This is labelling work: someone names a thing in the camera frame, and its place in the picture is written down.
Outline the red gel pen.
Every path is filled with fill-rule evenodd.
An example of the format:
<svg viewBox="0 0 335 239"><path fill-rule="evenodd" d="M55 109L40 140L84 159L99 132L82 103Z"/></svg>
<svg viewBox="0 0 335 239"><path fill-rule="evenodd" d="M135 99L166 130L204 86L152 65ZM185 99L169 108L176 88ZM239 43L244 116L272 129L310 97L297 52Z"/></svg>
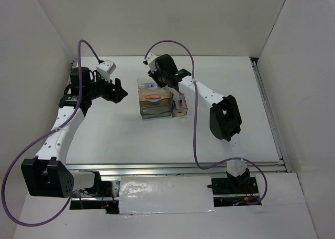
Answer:
<svg viewBox="0 0 335 239"><path fill-rule="evenodd" d="M181 93L178 93L178 103L179 103L179 108L182 108L183 102L182 102L182 95L181 95Z"/></svg>

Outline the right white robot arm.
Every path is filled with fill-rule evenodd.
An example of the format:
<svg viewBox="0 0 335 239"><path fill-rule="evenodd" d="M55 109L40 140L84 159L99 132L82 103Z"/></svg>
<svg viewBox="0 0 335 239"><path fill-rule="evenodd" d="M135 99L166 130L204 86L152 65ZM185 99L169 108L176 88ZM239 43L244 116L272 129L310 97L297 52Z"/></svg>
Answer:
<svg viewBox="0 0 335 239"><path fill-rule="evenodd" d="M246 160L242 158L243 152L239 145L242 119L235 97L216 93L198 82L193 73L186 69L179 70L168 54L157 56L149 53L145 56L143 63L149 67L149 77L161 88L169 87L194 97L193 154L198 168L207 170L225 163L229 189L234 193L243 191L250 178L250 171ZM209 111L210 131L215 138L222 141L229 156L228 159L211 166L201 166L197 158L196 133L199 105Z"/></svg>

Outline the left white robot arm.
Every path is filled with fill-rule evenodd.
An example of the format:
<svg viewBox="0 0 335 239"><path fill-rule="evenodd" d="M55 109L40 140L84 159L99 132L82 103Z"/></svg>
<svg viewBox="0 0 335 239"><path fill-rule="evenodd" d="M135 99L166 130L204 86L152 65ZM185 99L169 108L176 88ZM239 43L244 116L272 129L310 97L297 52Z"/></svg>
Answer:
<svg viewBox="0 0 335 239"><path fill-rule="evenodd" d="M105 60L96 70L73 68L70 84L59 102L56 121L41 149L32 159L25 159L21 171L32 196L67 198L74 191L85 189L92 197L103 192L101 176L95 171L81 170L71 173L66 157L74 135L83 122L92 101L102 98L119 103L128 93L120 79L110 79L116 65Z"/></svg>

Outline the black gel pen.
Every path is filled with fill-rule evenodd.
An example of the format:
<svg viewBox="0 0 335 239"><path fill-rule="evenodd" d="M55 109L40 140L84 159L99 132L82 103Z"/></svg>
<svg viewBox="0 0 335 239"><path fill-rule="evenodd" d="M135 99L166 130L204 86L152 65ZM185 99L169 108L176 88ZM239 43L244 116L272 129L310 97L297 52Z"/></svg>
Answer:
<svg viewBox="0 0 335 239"><path fill-rule="evenodd" d="M174 93L172 93L172 100L173 100L173 108L176 109L176 101L175 101Z"/></svg>

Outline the small blue cap bottle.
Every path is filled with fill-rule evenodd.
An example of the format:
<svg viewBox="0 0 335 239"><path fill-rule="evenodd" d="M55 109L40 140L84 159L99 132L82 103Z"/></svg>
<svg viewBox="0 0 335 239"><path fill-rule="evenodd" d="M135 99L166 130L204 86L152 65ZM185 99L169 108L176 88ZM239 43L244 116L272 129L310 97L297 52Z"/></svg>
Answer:
<svg viewBox="0 0 335 239"><path fill-rule="evenodd" d="M143 83L143 84L141 84L140 88L155 90L155 89L159 88L159 86L156 83Z"/></svg>

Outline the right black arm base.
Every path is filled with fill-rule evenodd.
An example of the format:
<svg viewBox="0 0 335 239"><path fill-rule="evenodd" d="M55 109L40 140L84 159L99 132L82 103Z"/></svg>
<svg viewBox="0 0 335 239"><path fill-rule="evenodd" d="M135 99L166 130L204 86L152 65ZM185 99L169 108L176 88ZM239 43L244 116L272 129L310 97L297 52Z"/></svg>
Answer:
<svg viewBox="0 0 335 239"><path fill-rule="evenodd" d="M256 195L259 193L255 177L250 177L242 185L234 185L233 182L225 178L212 178L211 183L207 185L213 191L214 195Z"/></svg>

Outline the orange transparent case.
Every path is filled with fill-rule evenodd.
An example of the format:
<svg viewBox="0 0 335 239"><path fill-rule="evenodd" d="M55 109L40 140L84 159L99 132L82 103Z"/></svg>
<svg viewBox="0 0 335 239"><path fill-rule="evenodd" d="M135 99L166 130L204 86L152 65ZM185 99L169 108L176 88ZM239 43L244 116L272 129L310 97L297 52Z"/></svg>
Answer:
<svg viewBox="0 0 335 239"><path fill-rule="evenodd" d="M145 98L146 100L154 100L154 99L160 99L161 96L158 95L158 94L156 94L156 95L146 95L144 98Z"/></svg>

